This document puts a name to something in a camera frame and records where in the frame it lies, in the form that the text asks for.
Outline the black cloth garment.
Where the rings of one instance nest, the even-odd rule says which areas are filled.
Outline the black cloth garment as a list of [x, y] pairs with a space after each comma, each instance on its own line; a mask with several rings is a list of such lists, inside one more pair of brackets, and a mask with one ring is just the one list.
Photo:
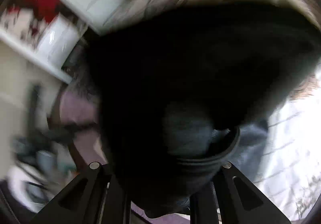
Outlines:
[[113, 174], [150, 218], [183, 209], [320, 59], [320, 30], [265, 2], [184, 4], [89, 43]]

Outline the floral quilted bedspread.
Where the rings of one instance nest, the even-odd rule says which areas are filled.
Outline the floral quilted bedspread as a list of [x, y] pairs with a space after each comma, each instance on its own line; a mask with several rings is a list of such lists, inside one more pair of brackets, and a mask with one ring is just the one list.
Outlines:
[[[84, 51], [90, 42], [114, 29], [180, 5], [236, 1], [291, 8], [320, 30], [320, 0], [132, 0], [112, 15], [105, 33], [85, 33], [81, 71], [71, 85], [71, 92], [86, 95], [89, 102], [74, 103], [68, 111], [71, 118], [79, 124], [96, 120], [100, 132], [99, 97], [89, 83], [84, 63]], [[309, 83], [314, 80], [319, 63], [320, 59], [269, 117], [239, 127], [238, 145], [220, 165], [231, 162], [292, 221], [304, 219], [320, 195], [320, 96], [300, 99], [312, 90]], [[188, 212], [190, 197], [183, 209], [174, 213]]]

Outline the white shelf cabinet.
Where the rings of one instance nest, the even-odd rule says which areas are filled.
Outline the white shelf cabinet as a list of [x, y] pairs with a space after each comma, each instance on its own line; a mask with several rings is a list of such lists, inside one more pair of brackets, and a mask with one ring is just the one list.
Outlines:
[[1, 40], [58, 80], [87, 29], [107, 30], [115, 11], [129, 0], [1, 0]]

